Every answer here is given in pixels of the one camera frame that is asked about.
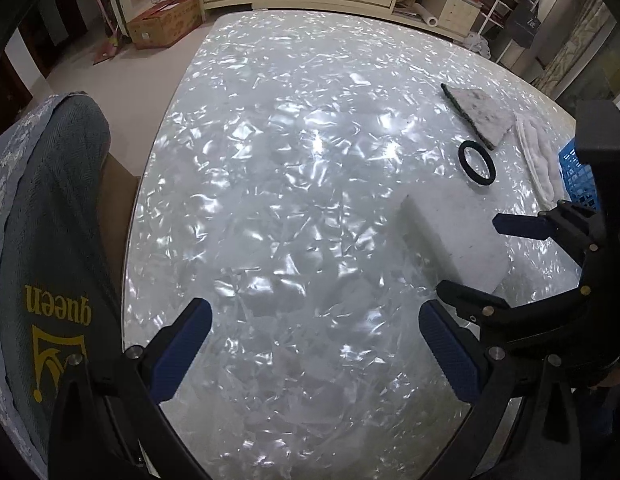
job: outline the white foam block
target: white foam block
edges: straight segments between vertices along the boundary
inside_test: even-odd
[[[407,228],[419,234],[404,236],[410,249],[429,253],[440,278],[493,292],[508,272],[510,260],[504,237],[494,230],[492,212],[485,210],[482,197],[456,178],[410,184],[403,193],[400,212]]]

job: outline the tiled floor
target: tiled floor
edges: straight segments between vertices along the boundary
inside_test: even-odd
[[[133,175],[142,175],[172,95],[212,26],[204,23],[170,48],[136,50],[128,45],[114,59],[93,65],[105,38],[97,28],[69,47],[43,92],[88,93],[109,122],[110,153]]]

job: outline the curtain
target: curtain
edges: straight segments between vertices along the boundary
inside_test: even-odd
[[[559,81],[570,71],[581,54],[589,46],[592,38],[610,17],[610,11],[601,0],[586,0],[570,33],[570,38],[554,56],[543,74],[533,84],[549,96]]]

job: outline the blue plastic basket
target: blue plastic basket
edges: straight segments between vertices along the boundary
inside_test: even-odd
[[[574,139],[559,152],[561,175],[564,178],[565,189],[568,190],[570,200],[593,209],[599,209],[597,188],[590,166],[581,164],[574,153]]]

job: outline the black tape roll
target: black tape roll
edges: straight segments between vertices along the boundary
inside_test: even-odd
[[[488,166],[488,178],[481,176],[470,167],[470,164],[468,164],[468,161],[466,160],[466,150],[468,148],[472,148],[475,152],[481,155],[485,165]],[[474,142],[474,140],[465,140],[461,143],[461,146],[459,146],[459,162],[461,162],[461,167],[463,170],[477,184],[481,184],[482,186],[490,186],[490,184],[494,182],[494,179],[497,178],[497,170],[494,167],[492,158],[490,158],[490,153],[488,153],[487,150],[478,142]]]

